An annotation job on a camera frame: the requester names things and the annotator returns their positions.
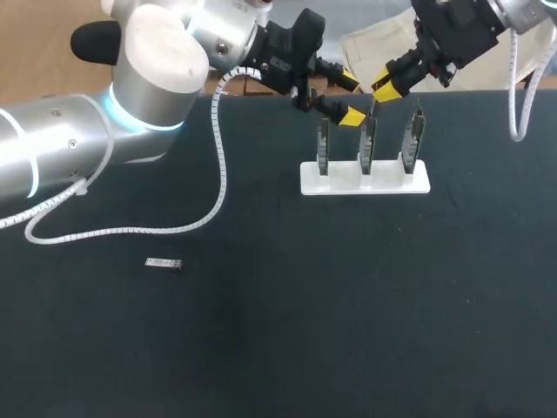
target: white holder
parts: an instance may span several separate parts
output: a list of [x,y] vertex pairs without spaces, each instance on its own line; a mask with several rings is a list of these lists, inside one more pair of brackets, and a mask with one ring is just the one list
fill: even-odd
[[426,194],[431,190],[426,164],[418,160],[414,174],[406,174],[402,157],[392,161],[373,161],[372,173],[363,175],[359,156],[356,161],[330,161],[329,175],[319,175],[317,162],[300,167],[302,194],[305,196]]

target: wooden surface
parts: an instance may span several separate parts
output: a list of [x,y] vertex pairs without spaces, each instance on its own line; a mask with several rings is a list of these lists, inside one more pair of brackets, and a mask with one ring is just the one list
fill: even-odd
[[101,90],[109,67],[73,56],[71,33],[108,17],[100,0],[0,0],[0,105]]

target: black fabric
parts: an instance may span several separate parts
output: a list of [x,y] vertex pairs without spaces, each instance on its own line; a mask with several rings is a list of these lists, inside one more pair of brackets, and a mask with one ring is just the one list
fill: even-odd
[[[431,194],[307,198],[319,115],[224,99],[230,193],[204,229],[53,247],[0,232],[0,415],[556,416],[556,102],[540,92],[514,144],[504,92],[425,95]],[[384,109],[377,158],[412,105]],[[209,110],[37,233],[197,220],[218,191]],[[332,135],[355,158],[359,134]]]

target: small metal object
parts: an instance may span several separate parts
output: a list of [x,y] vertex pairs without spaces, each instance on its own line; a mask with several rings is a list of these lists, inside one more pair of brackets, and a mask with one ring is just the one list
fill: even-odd
[[329,175],[329,138],[329,118],[322,118],[321,126],[317,130],[317,162],[319,165],[319,175],[321,176]]
[[182,270],[182,260],[147,259],[145,265],[148,267],[168,268],[171,270]]
[[372,173],[373,149],[375,148],[375,135],[377,133],[377,118],[374,116],[376,107],[367,113],[366,121],[360,128],[359,163],[364,176]]
[[220,43],[217,45],[217,53],[222,57],[228,54],[228,45],[225,43]]
[[426,129],[426,117],[421,105],[418,103],[418,110],[413,114],[412,119],[406,127],[404,139],[402,140],[402,164],[406,174],[413,174],[416,161],[418,161],[421,140]]

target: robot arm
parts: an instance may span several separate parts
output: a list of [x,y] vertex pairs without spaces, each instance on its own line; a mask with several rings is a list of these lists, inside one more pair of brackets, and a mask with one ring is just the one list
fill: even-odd
[[97,94],[44,98],[0,110],[0,200],[89,178],[114,143],[110,163],[149,162],[165,155],[205,87],[210,66],[261,70],[263,83],[290,93],[340,125],[364,115],[330,104],[308,88],[323,74],[355,90],[341,66],[317,58],[325,22],[305,11],[287,30],[257,25],[244,0],[103,0],[115,21],[86,25],[72,48],[87,61],[114,65],[113,83]]
[[[295,108],[315,109],[337,125],[359,126],[364,120],[363,113],[343,102],[330,102],[309,87],[309,78],[320,75],[349,92],[359,88],[359,82],[342,65],[317,56],[325,32],[322,16],[306,9],[291,29],[274,22],[262,27],[257,24],[257,10],[239,0],[176,3],[179,7],[175,10],[203,46],[211,67],[221,72],[237,65],[260,70],[261,84],[280,94],[292,94]],[[71,41],[76,56],[92,63],[116,65],[120,25],[129,7],[126,0],[106,2],[105,11],[117,21],[95,22],[76,30]]]
[[548,0],[412,0],[418,43],[386,64],[372,85],[379,102],[403,98],[427,75],[447,87],[458,69],[491,50],[507,29],[519,35],[551,17]]

